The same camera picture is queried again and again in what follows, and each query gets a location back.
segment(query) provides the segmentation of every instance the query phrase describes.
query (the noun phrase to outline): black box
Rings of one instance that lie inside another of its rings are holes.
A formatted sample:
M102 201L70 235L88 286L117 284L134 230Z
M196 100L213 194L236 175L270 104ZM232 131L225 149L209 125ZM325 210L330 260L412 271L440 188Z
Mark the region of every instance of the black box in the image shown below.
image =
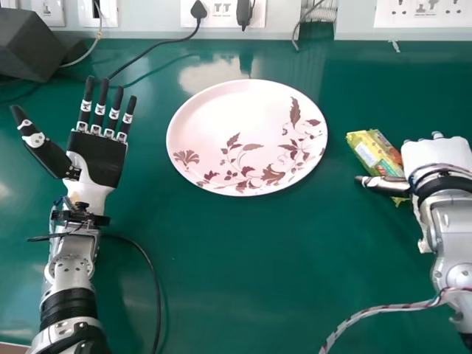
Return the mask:
M0 74L43 83L65 55L65 46L37 13L0 8Z

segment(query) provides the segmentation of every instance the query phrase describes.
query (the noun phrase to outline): green table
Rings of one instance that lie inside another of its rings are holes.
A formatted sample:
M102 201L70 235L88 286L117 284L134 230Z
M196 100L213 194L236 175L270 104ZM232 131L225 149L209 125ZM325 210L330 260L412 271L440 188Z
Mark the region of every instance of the green table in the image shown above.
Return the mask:
M102 41L68 73L104 77L151 43ZM125 97L139 102L124 175L108 199L108 231L140 243L159 270L167 308L161 353L317 353L357 310L434 295L433 256L417 250L420 229L410 208L396 209L354 185L364 171L344 137L379 128L397 146L434 130L472 139L472 47L400 43L398 54L387 42L330 36L301 45L296 54L289 42L192 41L157 49L113 80L132 83ZM211 194L174 170L167 125L200 90L248 76L311 97L330 129L327 152L287 190L257 198ZM32 87L0 86L0 100ZM82 93L82 83L57 76L19 102L65 146ZM6 105L0 151L0 340L29 344L48 247L25 239L46 232L51 203L65 189L24 149ZM128 245L104 240L94 283L113 353L149 353L155 299L144 260ZM465 353L450 313L367 319L333 353Z

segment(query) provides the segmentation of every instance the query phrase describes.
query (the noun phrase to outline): electrical outlet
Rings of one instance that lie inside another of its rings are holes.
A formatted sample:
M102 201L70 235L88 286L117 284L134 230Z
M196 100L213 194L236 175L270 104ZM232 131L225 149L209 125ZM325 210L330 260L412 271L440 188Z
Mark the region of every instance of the electrical outlet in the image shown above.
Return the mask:
M82 27L100 27L100 14L95 2L103 14L102 27L118 27L117 0L78 0L79 23Z
M374 27L472 27L470 0L377 0Z
M264 28L266 26L267 0L253 0L250 28ZM195 0L181 0L181 26L195 27L196 20L190 14ZM201 21L201 27L213 28L240 28L237 24L237 0L202 0L208 16Z
M0 5L3 8L18 9L18 1L17 0L0 0Z
M66 26L63 0L32 0L31 10L35 11L50 27Z

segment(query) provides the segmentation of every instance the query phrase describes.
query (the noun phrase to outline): power plug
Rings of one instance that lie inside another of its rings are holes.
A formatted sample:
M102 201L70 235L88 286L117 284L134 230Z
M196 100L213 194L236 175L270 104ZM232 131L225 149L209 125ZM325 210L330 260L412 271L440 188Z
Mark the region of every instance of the power plug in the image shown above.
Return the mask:
M190 10L190 13L194 18L197 19L197 22L199 24L203 18L206 18L208 16L207 9L205 9L205 6L200 0L195 1L192 6L192 9Z
M252 10L256 0L251 4L251 0L237 0L237 9L236 17L237 24L243 28L243 32L246 30L247 26L251 24Z

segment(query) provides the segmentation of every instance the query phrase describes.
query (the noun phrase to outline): white plate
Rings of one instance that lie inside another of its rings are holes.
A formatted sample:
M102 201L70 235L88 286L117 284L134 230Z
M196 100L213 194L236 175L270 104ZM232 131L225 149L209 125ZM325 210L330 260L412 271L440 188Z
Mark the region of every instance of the white plate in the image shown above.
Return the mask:
M210 87L180 107L167 152L183 177L210 192L253 196L282 190L321 160L327 126L313 101L264 80Z

